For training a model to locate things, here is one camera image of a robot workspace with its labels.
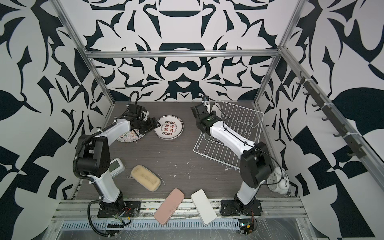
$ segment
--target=plate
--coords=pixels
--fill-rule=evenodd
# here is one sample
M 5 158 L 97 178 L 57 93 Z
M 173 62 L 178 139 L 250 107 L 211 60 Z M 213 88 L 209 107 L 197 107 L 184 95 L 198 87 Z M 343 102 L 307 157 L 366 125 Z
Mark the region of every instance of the plate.
M 160 123 L 160 127 L 155 128 L 155 133 L 161 139 L 172 140 L 180 136 L 183 132 L 183 121 L 178 117 L 166 115 L 157 121 Z
M 136 140 L 139 140 L 140 138 L 142 138 L 144 135 L 139 135 L 139 137 L 137 137 L 136 133 L 134 131 L 130 131 L 130 132 L 126 132 L 124 133 L 123 135 L 121 135 L 120 137 L 118 137 L 116 140 L 119 141 L 119 142 L 134 142 Z

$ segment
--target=zip tie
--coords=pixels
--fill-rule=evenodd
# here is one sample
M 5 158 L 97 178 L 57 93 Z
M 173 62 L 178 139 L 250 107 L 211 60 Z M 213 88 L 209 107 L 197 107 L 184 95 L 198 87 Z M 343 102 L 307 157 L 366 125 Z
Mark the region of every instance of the zip tie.
M 323 106 L 320 108 L 320 110 L 322 110 L 327 105 L 334 105 L 334 104 L 333 103 L 324 103 Z
M 348 135 L 352 135 L 352 134 L 358 134 L 358 135 L 360 135 L 358 132 L 347 132 L 347 133 L 345 134 L 345 136 L 343 136 L 343 138 L 345 138 L 345 137 L 348 136 Z

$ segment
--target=patterned backdrop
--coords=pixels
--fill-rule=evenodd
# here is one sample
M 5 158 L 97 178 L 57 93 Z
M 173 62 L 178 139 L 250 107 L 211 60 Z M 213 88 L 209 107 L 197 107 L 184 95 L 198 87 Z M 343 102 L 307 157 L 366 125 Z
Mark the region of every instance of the patterned backdrop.
M 383 159 L 384 2 L 310 0 L 288 49 Z M 259 104 L 318 237 L 382 239 L 384 192 L 284 60 Z
M 93 51 L 276 49 L 297 0 L 65 0 Z M 126 58 L 95 64 L 117 101 L 253 100 L 270 58 Z
M 89 50 L 276 48 L 297 0 L 63 0 Z
M 72 192 L 77 138 L 110 107 L 47 0 L 0 0 L 1 239 L 31 239 Z
M 97 66 L 116 101 L 253 100 L 271 57 L 103 58 Z

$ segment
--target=white wire rack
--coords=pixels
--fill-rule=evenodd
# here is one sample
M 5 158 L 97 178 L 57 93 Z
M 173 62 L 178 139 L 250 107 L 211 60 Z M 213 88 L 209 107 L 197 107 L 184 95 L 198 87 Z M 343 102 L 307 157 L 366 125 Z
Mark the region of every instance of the white wire rack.
M 210 107 L 213 111 L 216 110 L 217 115 L 238 134 L 249 140 L 254 140 L 255 143 L 260 141 L 264 113 L 223 101 L 210 103 Z M 225 164 L 230 169 L 240 170 L 240 159 L 235 153 L 220 140 L 206 133 L 200 134 L 193 151 L 200 154 L 201 157 L 215 160 L 222 165 Z

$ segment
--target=beige sponge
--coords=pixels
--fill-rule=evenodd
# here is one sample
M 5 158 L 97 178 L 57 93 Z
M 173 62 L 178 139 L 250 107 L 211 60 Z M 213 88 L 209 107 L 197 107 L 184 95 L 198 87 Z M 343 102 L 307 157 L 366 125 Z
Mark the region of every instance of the beige sponge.
M 156 191 L 161 184 L 160 179 L 153 172 L 141 165 L 132 169 L 131 177 L 151 192 Z

